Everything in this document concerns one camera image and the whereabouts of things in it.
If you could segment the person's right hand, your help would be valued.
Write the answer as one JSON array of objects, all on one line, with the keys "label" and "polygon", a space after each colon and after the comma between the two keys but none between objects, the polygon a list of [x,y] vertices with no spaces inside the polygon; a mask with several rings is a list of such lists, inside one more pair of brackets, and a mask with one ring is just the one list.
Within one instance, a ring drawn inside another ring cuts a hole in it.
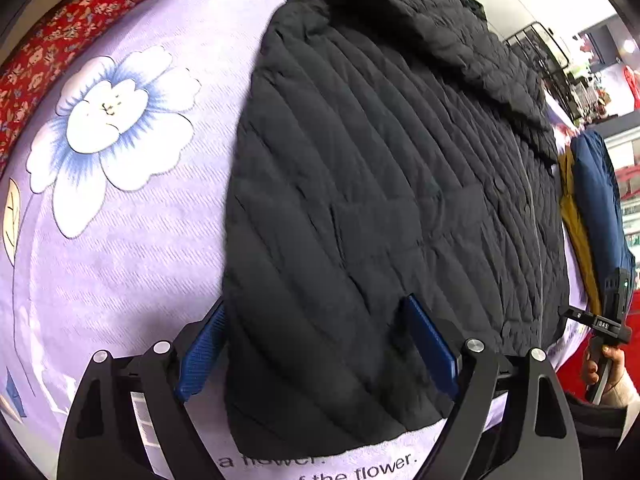
[{"label": "person's right hand", "polygon": [[[606,374],[606,382],[603,387],[603,394],[605,394],[613,389],[625,374],[625,353],[617,347],[603,346],[601,348],[601,356],[606,359],[606,364],[608,364],[608,374]],[[602,382],[599,365],[592,358],[590,348],[585,351],[584,362],[582,363],[582,380],[588,387]]]}]

